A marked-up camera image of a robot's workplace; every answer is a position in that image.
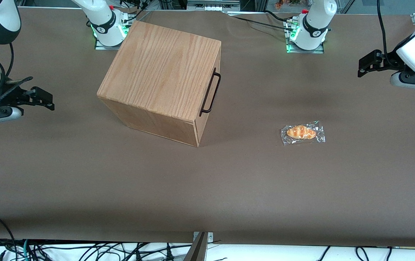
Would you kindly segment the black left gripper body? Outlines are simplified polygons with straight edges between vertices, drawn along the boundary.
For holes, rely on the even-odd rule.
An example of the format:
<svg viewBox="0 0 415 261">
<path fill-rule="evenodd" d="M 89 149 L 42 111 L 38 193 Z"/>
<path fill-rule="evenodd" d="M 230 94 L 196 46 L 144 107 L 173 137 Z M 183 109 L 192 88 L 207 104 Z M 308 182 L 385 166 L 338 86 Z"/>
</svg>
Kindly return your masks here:
<svg viewBox="0 0 415 261">
<path fill-rule="evenodd" d="M 391 51 L 387 54 L 382 55 L 382 63 L 380 69 L 382 71 L 404 71 L 406 69 L 406 63 L 398 56 L 396 51 Z"/>
</svg>

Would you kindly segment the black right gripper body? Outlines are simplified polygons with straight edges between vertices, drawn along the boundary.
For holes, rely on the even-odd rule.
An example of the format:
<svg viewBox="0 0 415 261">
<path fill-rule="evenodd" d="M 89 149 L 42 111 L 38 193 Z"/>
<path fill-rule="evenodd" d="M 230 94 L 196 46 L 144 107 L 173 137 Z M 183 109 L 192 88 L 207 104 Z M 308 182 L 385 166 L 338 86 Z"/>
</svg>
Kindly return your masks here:
<svg viewBox="0 0 415 261">
<path fill-rule="evenodd" d="M 8 101 L 15 99 L 15 97 L 22 95 L 24 90 L 20 88 L 23 83 L 31 81 L 33 76 L 28 76 L 22 80 L 7 80 L 0 87 L 0 106 L 8 104 Z"/>
</svg>

